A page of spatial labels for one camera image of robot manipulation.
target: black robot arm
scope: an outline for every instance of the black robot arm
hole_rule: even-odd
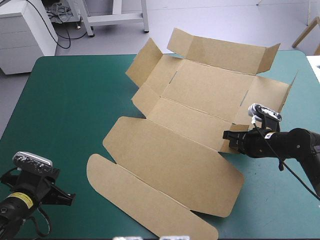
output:
[[[253,119],[262,121],[262,128],[224,131],[229,147],[251,158],[279,158],[280,170],[285,159],[296,159],[320,196],[320,134],[302,128],[281,132],[280,114],[260,104],[254,103],[249,112]]]
[[[17,152],[13,157],[16,168],[1,177],[1,183],[10,187],[12,192],[0,202],[0,240],[11,240],[26,220],[32,220],[39,236],[45,237],[51,232],[48,215],[40,205],[67,205],[73,203],[75,194],[68,194],[55,185],[60,170],[53,168],[46,158],[29,152]],[[40,232],[36,219],[31,216],[38,209],[49,225],[47,234]]]

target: white cabinet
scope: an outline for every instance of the white cabinet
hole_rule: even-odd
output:
[[[31,0],[41,13],[52,36],[58,36],[41,0]],[[57,44],[33,6],[11,0],[0,7],[0,68],[5,74],[28,73],[38,58],[54,56]]]

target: black cable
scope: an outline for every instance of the black cable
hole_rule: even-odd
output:
[[[83,35],[79,36],[79,37],[71,37],[70,40],[77,40],[77,39],[81,39],[83,38],[85,35],[87,34],[87,32],[85,32]],[[57,33],[57,35],[63,39],[69,39],[68,37],[62,36],[60,34]]]
[[[1,177],[0,177],[0,182],[2,181],[2,178],[6,175],[8,175],[9,173],[11,173],[12,171],[14,170],[17,170],[18,168],[17,167],[14,167],[14,168],[11,168],[9,171],[7,171],[5,174],[3,174]]]
[[[55,40],[55,38],[54,38],[54,36],[52,35],[52,33],[51,33],[51,31],[50,31],[50,29],[49,29],[46,21],[44,20],[44,18],[42,17],[41,13],[40,13],[39,10],[36,8],[36,6],[35,6],[32,2],[30,2],[29,0],[26,0],[26,1],[27,1],[29,4],[31,4],[31,6],[37,11],[37,13],[39,14],[39,16],[41,17],[42,21],[44,22],[44,25],[45,25],[46,29],[48,30],[50,36],[51,36],[52,39],[54,40],[54,42],[55,42],[60,48],[69,49],[69,48],[71,47],[71,39],[70,39],[69,31],[67,30],[67,28],[66,28],[66,33],[67,33],[67,35],[68,35],[68,37],[69,37],[69,46],[65,47],[65,46],[61,46],[61,45],[58,43],[58,41]]]
[[[42,215],[42,216],[44,217],[44,219],[46,220],[46,223],[48,224],[48,232],[47,232],[47,233],[42,233],[42,232],[40,231],[39,225],[38,225],[37,220],[36,220],[36,218],[35,218],[34,216],[29,216],[29,217],[27,218],[27,220],[31,220],[31,221],[34,223],[36,233],[37,233],[40,237],[44,238],[44,237],[48,236],[48,235],[51,233],[51,231],[52,231],[52,224],[51,224],[51,220],[50,220],[48,214],[41,208],[41,206],[39,206],[37,210],[39,211],[39,213],[41,213],[41,215]]]
[[[264,139],[265,143],[268,145],[268,147],[270,148],[270,150],[273,152],[273,154],[279,159],[279,161],[285,166],[286,169],[288,169],[288,171],[295,176],[295,178],[305,187],[305,189],[307,189],[307,191],[309,193],[311,193],[316,199],[318,199],[320,201],[320,197],[314,192],[312,191],[305,183],[304,181],[302,181],[302,179],[294,172],[292,171],[292,169],[284,162],[284,160],[282,160],[278,154],[275,152],[275,150],[271,147],[271,145],[269,144],[269,142],[265,139],[264,135],[260,132],[259,128],[257,127],[257,125],[254,123],[253,124],[255,129],[259,132],[259,134],[261,135],[261,137]]]

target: unfolded cardboard box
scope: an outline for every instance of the unfolded cardboard box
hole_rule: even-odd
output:
[[[219,152],[223,131],[246,131],[248,106],[281,111],[290,85],[256,76],[270,69],[279,44],[260,47],[174,29],[163,54],[150,38],[127,71],[146,119],[121,117],[103,140],[117,164],[94,154],[93,188],[158,236],[217,239],[191,211],[227,217],[244,183]]]

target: green table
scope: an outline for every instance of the green table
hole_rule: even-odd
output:
[[[1,172],[13,167],[11,158],[17,151],[35,153],[61,169],[59,187],[77,194],[71,207],[44,207],[53,222],[52,238],[154,237],[97,194],[86,175],[91,154],[112,159],[102,140],[116,120],[143,117],[131,102],[138,87],[125,75],[134,57],[40,58],[0,140]],[[301,127],[320,132],[320,84],[302,52],[279,51],[271,70],[261,75],[285,83],[296,75],[282,111],[283,131]],[[227,218],[197,213],[218,229],[220,238],[320,236],[320,203],[288,171],[280,172],[276,159],[224,156],[245,176],[234,209]],[[296,160],[287,163],[308,181]],[[3,185],[1,199],[8,193]],[[33,224],[27,222],[18,237],[35,235]]]

